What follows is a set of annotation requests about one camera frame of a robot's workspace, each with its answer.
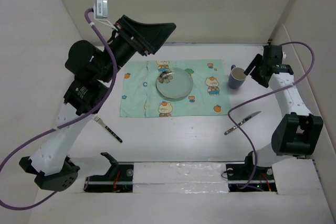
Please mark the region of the purple ceramic mug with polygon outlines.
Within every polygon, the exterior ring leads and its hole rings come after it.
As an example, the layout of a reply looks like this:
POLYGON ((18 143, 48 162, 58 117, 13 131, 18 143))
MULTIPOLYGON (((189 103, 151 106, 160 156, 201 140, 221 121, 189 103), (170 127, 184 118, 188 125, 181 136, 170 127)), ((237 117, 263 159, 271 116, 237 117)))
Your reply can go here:
POLYGON ((243 68, 232 65, 228 77, 228 86, 234 90, 239 89, 245 82, 246 77, 243 68))

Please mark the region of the green floral plate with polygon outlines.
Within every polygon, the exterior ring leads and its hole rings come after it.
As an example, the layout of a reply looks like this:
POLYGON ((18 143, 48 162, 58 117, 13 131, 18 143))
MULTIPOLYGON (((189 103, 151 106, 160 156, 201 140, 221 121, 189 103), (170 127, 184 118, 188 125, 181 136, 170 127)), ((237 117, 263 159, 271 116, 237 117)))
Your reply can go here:
POLYGON ((158 75, 155 85, 161 96, 171 100, 180 100, 190 94, 194 81, 184 69, 171 68, 158 75))

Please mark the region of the green cartoon print cloth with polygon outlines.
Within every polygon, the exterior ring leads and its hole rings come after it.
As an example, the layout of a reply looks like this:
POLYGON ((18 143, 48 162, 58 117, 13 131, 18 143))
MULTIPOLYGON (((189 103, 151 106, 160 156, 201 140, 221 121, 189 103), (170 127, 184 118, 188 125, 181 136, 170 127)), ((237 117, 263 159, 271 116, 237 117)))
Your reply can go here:
POLYGON ((219 59, 133 61, 125 67, 120 116, 226 115, 231 107, 219 59))

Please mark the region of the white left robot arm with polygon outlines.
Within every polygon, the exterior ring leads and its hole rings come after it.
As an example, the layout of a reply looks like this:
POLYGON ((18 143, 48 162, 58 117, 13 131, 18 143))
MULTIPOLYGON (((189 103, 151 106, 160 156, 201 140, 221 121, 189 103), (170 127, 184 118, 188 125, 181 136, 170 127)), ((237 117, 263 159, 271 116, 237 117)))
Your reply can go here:
POLYGON ((135 53, 155 54, 176 29, 174 23, 144 24, 123 15, 104 50, 86 40, 75 42, 65 63, 74 75, 64 95, 59 122, 45 143, 20 167, 35 175, 42 190, 64 191, 78 177, 80 168, 67 156, 84 126, 96 114, 111 92, 106 83, 115 80, 119 70, 135 53))

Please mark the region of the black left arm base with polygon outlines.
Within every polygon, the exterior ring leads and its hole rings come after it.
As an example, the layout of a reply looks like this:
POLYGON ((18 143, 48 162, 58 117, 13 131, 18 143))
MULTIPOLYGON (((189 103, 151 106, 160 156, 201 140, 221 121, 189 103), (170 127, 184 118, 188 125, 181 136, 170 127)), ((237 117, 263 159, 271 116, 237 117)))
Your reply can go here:
POLYGON ((109 163, 109 169, 103 175, 86 177, 83 187, 86 193, 132 193, 134 163, 119 163, 107 152, 100 155, 109 163))

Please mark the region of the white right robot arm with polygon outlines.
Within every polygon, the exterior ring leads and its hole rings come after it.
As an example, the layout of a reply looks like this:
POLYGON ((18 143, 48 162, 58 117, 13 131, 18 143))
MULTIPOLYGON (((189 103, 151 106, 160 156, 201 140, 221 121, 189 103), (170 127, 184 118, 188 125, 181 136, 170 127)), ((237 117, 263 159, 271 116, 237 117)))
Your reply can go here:
POLYGON ((263 53, 244 72, 261 86, 272 89, 282 115, 270 144, 245 157, 243 173, 250 179, 260 175, 262 168, 290 156, 312 155, 323 128, 322 117, 313 115, 303 102, 293 69, 282 62, 283 56, 281 45, 264 46, 263 53))

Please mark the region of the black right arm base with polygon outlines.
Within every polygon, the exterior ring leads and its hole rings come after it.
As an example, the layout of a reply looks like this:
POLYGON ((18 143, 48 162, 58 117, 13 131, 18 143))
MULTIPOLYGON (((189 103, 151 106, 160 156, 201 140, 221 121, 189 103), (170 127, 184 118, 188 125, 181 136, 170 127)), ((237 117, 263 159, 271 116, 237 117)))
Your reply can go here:
POLYGON ((230 193, 277 192, 272 167, 255 166, 253 152, 245 157, 243 163, 226 164, 221 177, 227 180, 230 193))

